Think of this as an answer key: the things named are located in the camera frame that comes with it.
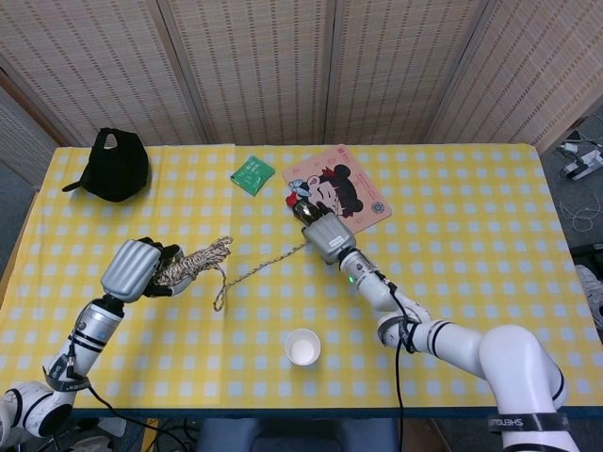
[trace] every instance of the green tea bag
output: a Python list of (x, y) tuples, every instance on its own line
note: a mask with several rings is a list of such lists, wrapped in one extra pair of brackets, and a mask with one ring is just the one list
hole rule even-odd
[(255, 196), (264, 183), (272, 177), (274, 168), (252, 155), (230, 179), (250, 195)]

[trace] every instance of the cartoon girl illustration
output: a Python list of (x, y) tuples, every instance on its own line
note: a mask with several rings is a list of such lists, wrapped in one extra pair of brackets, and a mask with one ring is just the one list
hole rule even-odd
[(322, 202), (340, 217), (353, 217), (363, 209), (356, 188), (350, 181), (350, 169), (345, 165), (336, 165), (322, 170), (319, 176), (310, 176), (307, 181), (296, 179), (289, 182), (291, 195), (286, 202), (293, 206), (297, 200), (307, 200), (316, 205)]

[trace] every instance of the braided rope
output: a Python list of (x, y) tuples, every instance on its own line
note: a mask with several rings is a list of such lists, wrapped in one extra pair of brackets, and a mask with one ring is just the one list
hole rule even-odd
[(301, 250), (308, 242), (300, 243), (280, 256), (270, 259), (259, 266), (255, 266), (244, 275), (236, 278), (234, 281), (226, 283), (226, 273), (224, 273), (224, 270), (220, 264), (224, 261), (224, 259), (226, 259), (227, 256), (230, 255), (228, 245), (231, 243), (233, 243), (233, 237), (226, 235), (219, 238), (207, 248), (195, 251), (179, 261), (175, 261), (165, 268), (159, 270), (154, 277), (154, 283), (157, 285), (166, 285), (168, 287), (172, 287), (183, 282), (186, 278), (195, 280), (202, 271), (209, 269), (217, 270), (222, 275), (222, 288), (216, 295), (213, 303), (214, 311), (218, 312), (224, 307), (224, 303), (226, 302), (226, 293), (231, 287), (239, 284), (243, 280), (246, 280), (253, 274), (260, 271), (262, 268), (286, 259), (290, 255)]

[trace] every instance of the beige screen panel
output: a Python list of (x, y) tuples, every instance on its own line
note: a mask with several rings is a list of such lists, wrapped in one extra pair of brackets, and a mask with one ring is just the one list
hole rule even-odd
[(322, 142), (334, 1), (164, 3), (217, 142)]
[(327, 142), (420, 142), (482, 2), (351, 0), (341, 9)]
[(603, 3), (493, 1), (429, 140), (543, 152), (603, 95)]
[(145, 144), (201, 142), (144, 2), (0, 5), (0, 53), (79, 145), (101, 127)]
[(57, 144), (0, 88), (0, 162), (39, 187)]

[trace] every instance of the pink mouse pad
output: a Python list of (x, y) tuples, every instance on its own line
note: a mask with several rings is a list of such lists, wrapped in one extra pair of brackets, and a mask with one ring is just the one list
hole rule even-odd
[(392, 209), (343, 144), (283, 171), (291, 194), (286, 202), (322, 202), (358, 233), (392, 215)]

